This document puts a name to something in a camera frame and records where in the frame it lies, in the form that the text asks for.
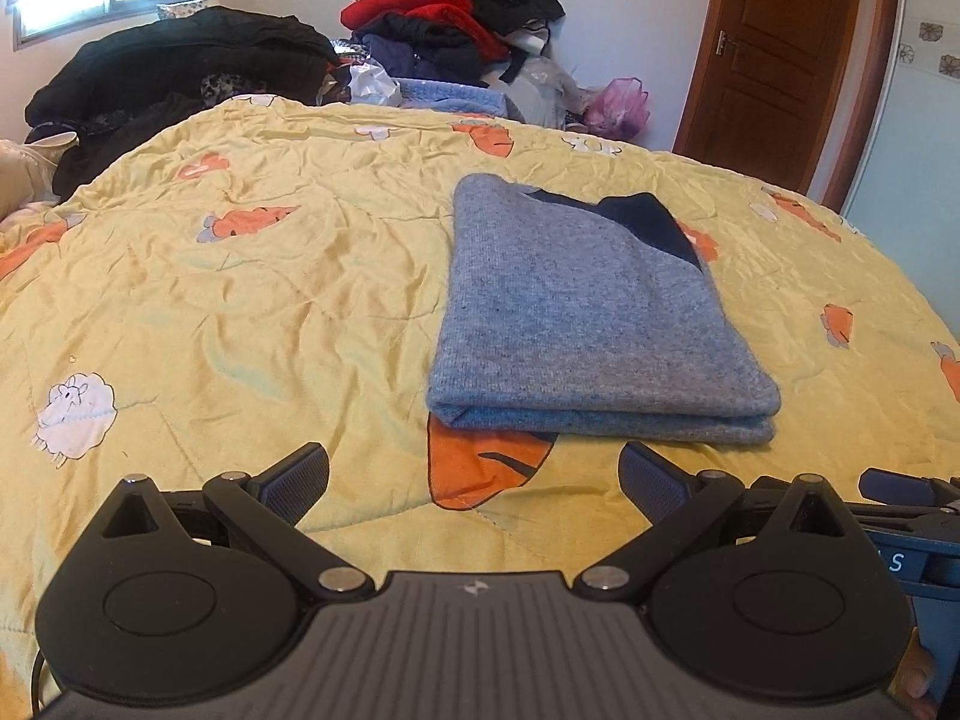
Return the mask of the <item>right hand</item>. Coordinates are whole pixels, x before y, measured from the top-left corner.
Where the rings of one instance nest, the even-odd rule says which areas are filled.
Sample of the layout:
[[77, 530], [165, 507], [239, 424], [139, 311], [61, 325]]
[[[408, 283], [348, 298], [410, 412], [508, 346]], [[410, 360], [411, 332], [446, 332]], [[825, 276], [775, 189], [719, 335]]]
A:
[[934, 676], [934, 658], [919, 642], [918, 631], [913, 631], [890, 692], [893, 699], [916, 720], [934, 720], [937, 717], [939, 704], [931, 695]]

